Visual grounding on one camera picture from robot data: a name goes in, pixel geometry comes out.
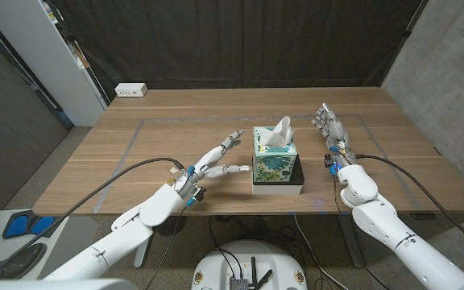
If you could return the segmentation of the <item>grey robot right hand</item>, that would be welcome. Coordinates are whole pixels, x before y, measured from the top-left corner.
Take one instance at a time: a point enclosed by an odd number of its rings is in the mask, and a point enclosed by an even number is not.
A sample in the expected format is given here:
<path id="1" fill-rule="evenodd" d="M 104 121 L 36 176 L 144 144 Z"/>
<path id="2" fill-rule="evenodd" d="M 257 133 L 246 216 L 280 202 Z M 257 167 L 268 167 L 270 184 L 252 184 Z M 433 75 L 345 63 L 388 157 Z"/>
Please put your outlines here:
<path id="1" fill-rule="evenodd" d="M 340 168 L 356 164 L 350 147 L 348 130 L 326 103 L 316 112 L 312 124 L 325 138 L 325 145 Z"/>

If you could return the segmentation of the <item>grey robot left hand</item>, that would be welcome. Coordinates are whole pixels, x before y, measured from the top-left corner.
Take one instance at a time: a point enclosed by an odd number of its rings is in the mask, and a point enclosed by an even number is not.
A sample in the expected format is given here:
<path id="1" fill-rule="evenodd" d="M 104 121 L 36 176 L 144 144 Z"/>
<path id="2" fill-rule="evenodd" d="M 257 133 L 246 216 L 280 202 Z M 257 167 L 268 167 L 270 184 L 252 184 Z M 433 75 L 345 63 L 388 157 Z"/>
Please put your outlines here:
<path id="1" fill-rule="evenodd" d="M 249 172 L 251 170 L 250 165 L 218 165 L 228 150 L 241 143 L 240 137 L 243 132 L 243 129 L 239 129 L 226 137 L 219 146 L 205 153 L 190 166 L 183 176 L 176 178 L 174 189 L 181 198 L 185 199 L 187 196 L 193 195 L 198 189 L 197 182 L 205 177 L 216 178 L 229 173 Z"/>

